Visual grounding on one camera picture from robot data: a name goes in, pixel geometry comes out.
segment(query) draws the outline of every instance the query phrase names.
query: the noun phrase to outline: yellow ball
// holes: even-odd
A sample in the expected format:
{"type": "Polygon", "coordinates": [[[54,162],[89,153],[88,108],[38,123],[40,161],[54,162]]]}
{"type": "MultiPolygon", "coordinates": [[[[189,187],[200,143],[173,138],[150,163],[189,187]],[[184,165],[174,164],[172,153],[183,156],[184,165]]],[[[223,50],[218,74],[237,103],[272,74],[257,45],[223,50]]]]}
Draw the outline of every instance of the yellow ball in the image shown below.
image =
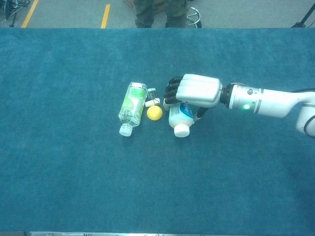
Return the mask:
{"type": "Polygon", "coordinates": [[[147,116],[151,120],[159,120],[161,119],[162,115],[163,115],[163,111],[161,107],[159,106],[154,105],[154,106],[149,107],[147,110],[147,116]]]}

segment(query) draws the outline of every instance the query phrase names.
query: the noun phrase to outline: yellow floor line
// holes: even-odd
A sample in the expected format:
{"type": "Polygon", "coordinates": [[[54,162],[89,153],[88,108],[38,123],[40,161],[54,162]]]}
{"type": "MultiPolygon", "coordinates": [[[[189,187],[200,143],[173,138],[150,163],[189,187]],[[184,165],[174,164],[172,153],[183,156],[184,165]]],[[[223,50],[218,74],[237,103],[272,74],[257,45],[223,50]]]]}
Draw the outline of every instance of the yellow floor line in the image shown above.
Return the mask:
{"type": "Polygon", "coordinates": [[[100,26],[101,29],[106,28],[106,23],[107,23],[108,14],[109,14],[109,8],[110,8],[110,4],[106,4],[104,16],[103,16],[103,20],[102,20],[102,25],[100,26]]]}
{"type": "Polygon", "coordinates": [[[23,22],[23,24],[22,24],[22,28],[26,28],[26,26],[28,25],[28,23],[29,23],[29,21],[30,21],[30,19],[31,19],[31,17],[32,17],[32,14],[33,14],[33,12],[34,12],[34,10],[35,10],[35,7],[36,7],[37,3],[38,3],[38,0],[34,0],[32,6],[31,6],[31,8],[30,8],[29,13],[28,13],[28,15],[26,16],[26,18],[25,18],[25,20],[24,20],[24,22],[23,22]]]}

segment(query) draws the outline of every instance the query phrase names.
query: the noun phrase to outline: person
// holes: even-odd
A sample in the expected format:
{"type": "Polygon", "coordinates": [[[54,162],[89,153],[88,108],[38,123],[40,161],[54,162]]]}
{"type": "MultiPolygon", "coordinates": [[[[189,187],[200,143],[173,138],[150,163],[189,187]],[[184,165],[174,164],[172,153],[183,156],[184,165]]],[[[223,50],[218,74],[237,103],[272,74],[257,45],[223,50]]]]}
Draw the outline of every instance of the person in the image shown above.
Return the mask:
{"type": "MultiPolygon", "coordinates": [[[[151,28],[154,22],[153,0],[133,0],[137,28],[151,28]]],[[[188,0],[164,0],[166,27],[184,28],[188,11],[188,0]]]]}

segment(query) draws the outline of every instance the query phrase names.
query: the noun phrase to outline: water bottle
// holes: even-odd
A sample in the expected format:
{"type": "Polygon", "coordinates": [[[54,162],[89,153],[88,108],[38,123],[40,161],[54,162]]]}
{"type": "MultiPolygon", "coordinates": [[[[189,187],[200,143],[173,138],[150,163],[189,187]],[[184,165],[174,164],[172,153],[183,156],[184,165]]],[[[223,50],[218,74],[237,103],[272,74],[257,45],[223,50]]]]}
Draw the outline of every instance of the water bottle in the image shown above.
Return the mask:
{"type": "Polygon", "coordinates": [[[191,107],[186,103],[175,103],[169,107],[169,125],[174,129],[176,137],[187,137],[194,124],[191,107]]]}
{"type": "Polygon", "coordinates": [[[119,112],[119,120],[122,125],[119,133],[129,137],[132,129],[140,124],[144,104],[148,95],[148,89],[145,84],[131,82],[119,112]]]}

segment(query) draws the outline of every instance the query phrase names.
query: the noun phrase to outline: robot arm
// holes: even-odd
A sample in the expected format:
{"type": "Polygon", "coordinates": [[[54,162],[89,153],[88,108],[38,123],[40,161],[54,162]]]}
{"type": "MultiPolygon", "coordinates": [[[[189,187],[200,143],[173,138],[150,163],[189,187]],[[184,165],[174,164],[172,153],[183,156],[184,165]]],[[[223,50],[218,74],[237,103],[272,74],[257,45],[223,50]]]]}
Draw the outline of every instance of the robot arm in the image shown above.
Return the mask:
{"type": "Polygon", "coordinates": [[[315,138],[315,92],[284,92],[252,88],[240,83],[223,87],[219,79],[185,74],[170,80],[165,90],[164,108],[177,102],[200,107],[195,115],[198,120],[209,109],[223,103],[237,109],[277,118],[285,117],[298,103],[302,109],[296,123],[301,133],[315,138]]]}

